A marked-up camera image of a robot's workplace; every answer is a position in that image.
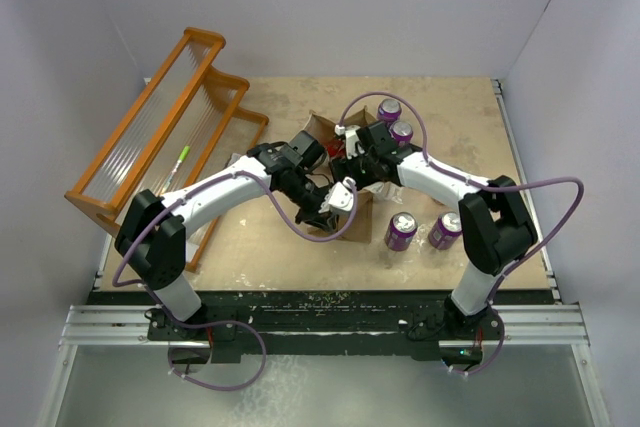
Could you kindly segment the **red cola can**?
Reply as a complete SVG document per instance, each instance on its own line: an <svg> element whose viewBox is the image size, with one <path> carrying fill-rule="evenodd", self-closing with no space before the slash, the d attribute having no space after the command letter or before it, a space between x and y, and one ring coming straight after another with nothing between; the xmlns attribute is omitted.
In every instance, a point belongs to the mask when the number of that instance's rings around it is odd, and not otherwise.
<svg viewBox="0 0 640 427"><path fill-rule="evenodd" d="M344 157L346 155L345 144L340 139L332 139L325 144L325 149L331 159Z"/></svg>

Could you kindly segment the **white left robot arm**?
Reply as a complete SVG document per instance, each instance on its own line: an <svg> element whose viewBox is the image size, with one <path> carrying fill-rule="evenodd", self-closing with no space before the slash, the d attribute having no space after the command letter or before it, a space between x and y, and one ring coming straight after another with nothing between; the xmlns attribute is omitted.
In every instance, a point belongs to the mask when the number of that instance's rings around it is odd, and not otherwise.
<svg viewBox="0 0 640 427"><path fill-rule="evenodd" d="M206 309L184 270L187 242L201 227L253 199L282 193L298 208L289 224L306 223L333 232L330 206L337 184L311 178L326 149L308 132L289 142L259 144L222 171L183 189L156 195L137 193L116 236L121 265L131 267L156 303L171 315L171 328L184 339L202 334Z"/></svg>

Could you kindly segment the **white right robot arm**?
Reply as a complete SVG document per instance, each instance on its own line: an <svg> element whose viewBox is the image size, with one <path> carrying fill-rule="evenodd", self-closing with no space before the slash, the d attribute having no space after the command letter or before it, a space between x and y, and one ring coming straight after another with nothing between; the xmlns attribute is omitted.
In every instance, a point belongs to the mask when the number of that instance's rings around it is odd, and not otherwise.
<svg viewBox="0 0 640 427"><path fill-rule="evenodd" d="M522 260L538 241L533 220L515 183L507 176L487 179L467 174L412 143L398 143L385 123L334 128L345 154L330 160L333 178L348 177L364 189L377 182L421 192L454 211L468 264L445 300L445 327L467 338L480 326L489 297L504 268Z"/></svg>

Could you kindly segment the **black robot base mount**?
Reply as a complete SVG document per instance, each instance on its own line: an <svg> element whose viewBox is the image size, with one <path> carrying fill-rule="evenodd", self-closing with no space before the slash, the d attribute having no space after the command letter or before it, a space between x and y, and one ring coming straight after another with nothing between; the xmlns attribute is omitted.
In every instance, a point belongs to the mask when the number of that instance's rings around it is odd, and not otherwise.
<svg viewBox="0 0 640 427"><path fill-rule="evenodd" d="M215 363L244 355L401 356L479 364L483 347L518 308L554 303L548 290L498 293L492 311L464 320L442 291L204 291L203 312L184 328L142 292L93 292L88 305L107 313L135 307L143 338L210 347Z"/></svg>

